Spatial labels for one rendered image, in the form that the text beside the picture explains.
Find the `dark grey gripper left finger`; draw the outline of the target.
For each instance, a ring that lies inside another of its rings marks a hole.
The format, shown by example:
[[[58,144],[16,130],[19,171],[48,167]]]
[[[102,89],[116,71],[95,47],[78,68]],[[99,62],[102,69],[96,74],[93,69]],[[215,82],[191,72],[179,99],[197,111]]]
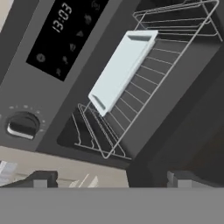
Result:
[[[2,185],[2,188],[57,188],[57,171],[34,171],[26,178]]]

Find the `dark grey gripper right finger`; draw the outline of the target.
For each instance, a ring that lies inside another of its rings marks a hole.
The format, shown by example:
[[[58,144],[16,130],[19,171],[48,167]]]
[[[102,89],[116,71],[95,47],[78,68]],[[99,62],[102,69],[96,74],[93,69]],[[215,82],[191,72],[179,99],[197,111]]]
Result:
[[[168,171],[167,180],[167,187],[172,188],[224,188],[224,185],[199,178],[190,171]]]

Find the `dark oven door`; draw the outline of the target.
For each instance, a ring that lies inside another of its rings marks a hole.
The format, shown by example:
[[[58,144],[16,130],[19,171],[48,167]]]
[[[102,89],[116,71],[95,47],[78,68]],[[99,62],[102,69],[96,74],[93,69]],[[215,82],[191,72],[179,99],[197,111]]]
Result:
[[[167,173],[188,172],[224,186],[224,51],[219,50],[126,170],[131,187],[165,187]]]

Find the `black and silver oven knob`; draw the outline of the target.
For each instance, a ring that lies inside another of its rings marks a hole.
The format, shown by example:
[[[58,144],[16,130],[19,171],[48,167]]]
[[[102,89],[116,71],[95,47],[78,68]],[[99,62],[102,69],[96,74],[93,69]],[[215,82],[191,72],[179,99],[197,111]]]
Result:
[[[13,137],[33,140],[39,127],[40,121],[33,113],[18,111],[7,118],[5,130]]]

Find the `dark grey oven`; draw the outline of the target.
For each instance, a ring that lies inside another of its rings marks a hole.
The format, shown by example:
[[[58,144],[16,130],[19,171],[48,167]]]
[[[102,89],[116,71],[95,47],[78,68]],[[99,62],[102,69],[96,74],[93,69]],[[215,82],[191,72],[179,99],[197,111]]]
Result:
[[[73,114],[127,31],[135,11],[173,0],[0,0],[0,146],[123,169],[135,159],[105,159],[74,143]],[[33,113],[33,140],[5,130],[18,111]]]

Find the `white oven tray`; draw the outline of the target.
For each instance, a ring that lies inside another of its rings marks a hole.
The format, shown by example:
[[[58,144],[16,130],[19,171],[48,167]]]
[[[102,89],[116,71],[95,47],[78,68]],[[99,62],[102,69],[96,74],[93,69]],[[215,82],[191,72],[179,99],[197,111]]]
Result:
[[[101,116],[115,106],[155,44],[157,30],[127,31],[88,94]]]

